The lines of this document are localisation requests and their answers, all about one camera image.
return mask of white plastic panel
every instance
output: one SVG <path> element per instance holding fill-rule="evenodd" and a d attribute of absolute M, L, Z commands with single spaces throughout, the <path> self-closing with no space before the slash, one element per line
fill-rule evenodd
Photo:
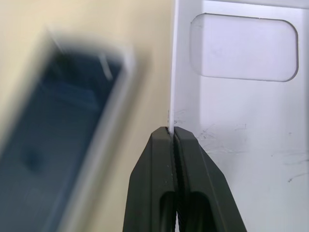
<path fill-rule="evenodd" d="M 291 23 L 298 32 L 297 75 L 276 82 L 198 74 L 190 60 L 190 28 L 204 13 Z M 301 8 L 176 4 L 169 128 L 198 138 L 225 174 L 250 232 L 309 231 L 308 22 L 309 11 Z"/>
<path fill-rule="evenodd" d="M 266 6 L 283 6 L 295 8 L 309 8 L 308 0 L 220 0 L 226 2 L 249 3 Z"/>
<path fill-rule="evenodd" d="M 298 70 L 297 31 L 282 20 L 200 14 L 190 27 L 190 62 L 202 76 L 288 81 Z"/>

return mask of scratch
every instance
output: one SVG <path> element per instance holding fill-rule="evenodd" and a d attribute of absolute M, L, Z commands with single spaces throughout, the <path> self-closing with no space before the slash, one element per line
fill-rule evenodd
<path fill-rule="evenodd" d="M 177 115 L 182 115 L 183 113 L 185 113 L 186 112 L 186 110 L 179 110 L 179 111 L 177 111 L 176 113 L 175 113 L 175 115 L 177 116 Z"/>
<path fill-rule="evenodd" d="M 309 174 L 309 173 L 302 173 L 302 174 L 293 176 L 292 178 L 288 179 L 288 182 L 290 183 L 293 179 L 295 179 L 295 178 L 297 178 L 297 177 L 300 177 L 300 176 L 308 175 L 308 174 Z"/>
<path fill-rule="evenodd" d="M 214 135 L 213 135 L 213 133 L 212 133 L 212 135 L 208 132 L 208 130 L 212 127 L 212 126 L 214 126 L 215 124 L 212 124 L 212 125 L 210 125 L 209 127 L 207 127 L 205 130 L 203 130 L 202 131 L 202 133 L 201 134 L 199 134 L 198 136 L 197 136 L 197 139 L 198 140 L 206 140 L 207 138 L 212 138 L 212 139 L 215 139 L 215 137 L 214 137 Z"/>
<path fill-rule="evenodd" d="M 298 165 L 298 164 L 302 164 L 304 162 L 309 162 L 309 159 L 305 159 L 305 160 L 301 160 L 299 162 L 294 162 L 294 163 L 284 163 L 285 165 Z"/>
<path fill-rule="evenodd" d="M 180 120 L 180 119 L 174 120 L 174 124 L 182 124 L 184 122 L 185 122 L 184 120 Z"/>
<path fill-rule="evenodd" d="M 307 155 L 309 150 L 282 150 L 273 152 L 273 156 L 282 155 L 284 157 L 288 156 L 303 156 Z"/>

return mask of rectangular cutout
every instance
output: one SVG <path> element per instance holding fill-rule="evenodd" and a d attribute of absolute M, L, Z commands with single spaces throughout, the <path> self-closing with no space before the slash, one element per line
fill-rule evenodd
<path fill-rule="evenodd" d="M 287 21 L 200 14 L 191 23 L 190 62 L 202 76 L 285 82 L 297 74 L 297 40 Z"/>

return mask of beige wall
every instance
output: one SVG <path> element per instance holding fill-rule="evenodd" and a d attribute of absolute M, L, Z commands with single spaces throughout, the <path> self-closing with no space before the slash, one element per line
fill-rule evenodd
<path fill-rule="evenodd" d="M 171 0 L 1 0 L 0 128 L 8 125 L 25 71 L 46 26 L 133 43 L 149 57 L 108 181 L 96 202 L 88 232 L 122 231 L 130 173 L 150 133 L 167 125 Z"/>

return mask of black clamp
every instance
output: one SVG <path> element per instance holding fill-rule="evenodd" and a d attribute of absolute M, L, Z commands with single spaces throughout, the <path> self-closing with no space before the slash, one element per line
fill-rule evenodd
<path fill-rule="evenodd" d="M 194 135 L 154 131 L 129 183 L 123 232 L 245 232 L 223 173 Z"/>

